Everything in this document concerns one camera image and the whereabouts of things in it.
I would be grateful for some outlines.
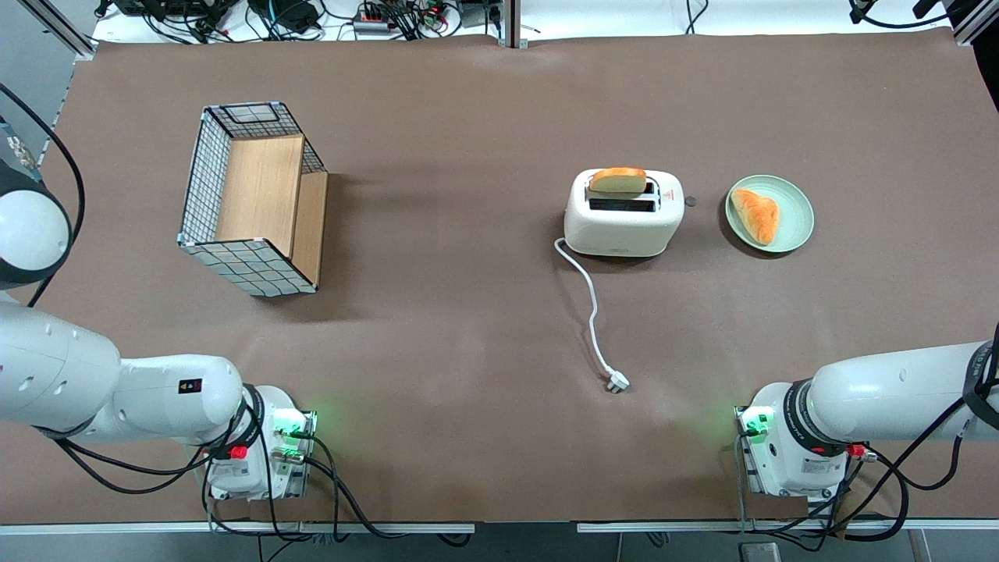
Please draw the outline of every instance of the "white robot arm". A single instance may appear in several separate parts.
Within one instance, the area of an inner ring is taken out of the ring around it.
[[[222,357],[121,359],[104,336],[3,292],[55,273],[70,232],[44,185],[0,162],[0,420],[77,445],[172,438],[203,446],[216,498],[304,493],[301,459],[312,451],[316,418],[285,392],[244,385]]]
[[[987,341],[868,355],[763,387],[737,409],[750,487],[828,498],[843,480],[848,446],[914,440],[948,409],[930,438],[999,438],[991,351]]]

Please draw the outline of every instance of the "brown paper tablecloth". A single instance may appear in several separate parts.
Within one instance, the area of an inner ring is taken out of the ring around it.
[[[202,107],[266,100],[337,174],[316,295],[250,297],[174,242]],[[733,406],[847,357],[984,340],[999,319],[999,118],[946,30],[526,51],[105,44],[78,64],[57,132],[87,220],[40,307],[125,357],[226,356],[319,410],[375,520],[733,518]],[[613,165],[668,171],[698,201],[662,255],[583,260],[622,395],[603,390],[585,285],[551,248],[571,179]],[[54,150],[44,172],[71,207]],[[800,250],[765,259],[728,230],[722,197],[754,173],[810,198]],[[31,429],[0,439],[0,522],[204,519],[193,477],[123,497]],[[107,450],[184,459],[170,441]],[[948,450],[928,446],[911,476],[942,474]],[[996,453],[966,444],[912,514],[999,516],[999,492],[976,484]],[[282,516],[329,519],[327,499]],[[755,514],[788,505],[802,507]]]

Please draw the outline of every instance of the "green plate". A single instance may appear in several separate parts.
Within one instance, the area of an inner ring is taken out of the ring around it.
[[[732,192],[740,187],[769,197],[777,203],[777,207],[780,208],[780,222],[773,242],[767,245],[756,242],[742,226],[742,221],[735,212],[735,205],[732,204]],[[815,228],[815,212],[812,211],[808,198],[793,183],[776,176],[749,176],[735,182],[725,197],[725,217],[743,242],[753,248],[774,254],[799,248],[808,240],[812,229]]]

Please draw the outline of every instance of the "white toaster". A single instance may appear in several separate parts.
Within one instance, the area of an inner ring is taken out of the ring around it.
[[[575,177],[565,207],[565,243],[580,254],[645,258],[662,253],[683,219],[683,188],[672,174],[645,170],[643,193],[589,190],[593,174]]]

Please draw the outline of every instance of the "bread slice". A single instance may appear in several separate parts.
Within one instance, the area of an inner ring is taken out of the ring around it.
[[[780,207],[773,199],[740,187],[732,192],[732,205],[753,240],[764,246],[773,242],[780,222]]]
[[[589,190],[604,193],[641,193],[645,191],[645,170],[604,168],[593,174]]]

